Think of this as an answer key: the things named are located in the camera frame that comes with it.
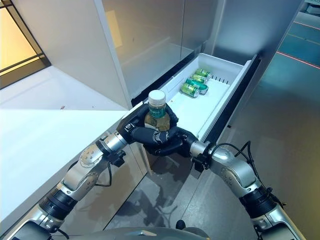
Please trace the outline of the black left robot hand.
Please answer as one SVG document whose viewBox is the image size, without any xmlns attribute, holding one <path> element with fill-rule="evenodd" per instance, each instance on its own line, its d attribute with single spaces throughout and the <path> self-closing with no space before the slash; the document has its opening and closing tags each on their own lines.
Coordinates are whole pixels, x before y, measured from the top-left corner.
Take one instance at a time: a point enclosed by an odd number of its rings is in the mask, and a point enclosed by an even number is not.
<svg viewBox="0 0 320 240">
<path fill-rule="evenodd" d="M 147 146 L 160 146 L 165 145 L 178 134 L 179 119 L 169 106 L 165 107 L 165 112 L 170 117 L 170 128 L 166 131 L 145 127 L 145 116 L 148 112 L 148 104 L 143 103 L 119 122 L 116 130 L 127 144 L 138 142 Z"/>
</svg>

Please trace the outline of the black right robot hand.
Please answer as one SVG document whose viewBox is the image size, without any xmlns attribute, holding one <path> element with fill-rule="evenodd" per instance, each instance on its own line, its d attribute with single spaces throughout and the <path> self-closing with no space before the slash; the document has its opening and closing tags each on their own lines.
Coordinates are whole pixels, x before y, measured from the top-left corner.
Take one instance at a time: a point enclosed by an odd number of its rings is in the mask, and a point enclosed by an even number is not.
<svg viewBox="0 0 320 240">
<path fill-rule="evenodd" d="M 164 157 L 178 153 L 183 157 L 189 157 L 191 145 L 198 141 L 193 133 L 177 126 L 168 131 L 160 131 L 156 135 L 156 139 L 161 140 L 164 135 L 165 138 L 161 143 L 156 145 L 143 144 L 145 150 L 153 156 Z"/>
</svg>

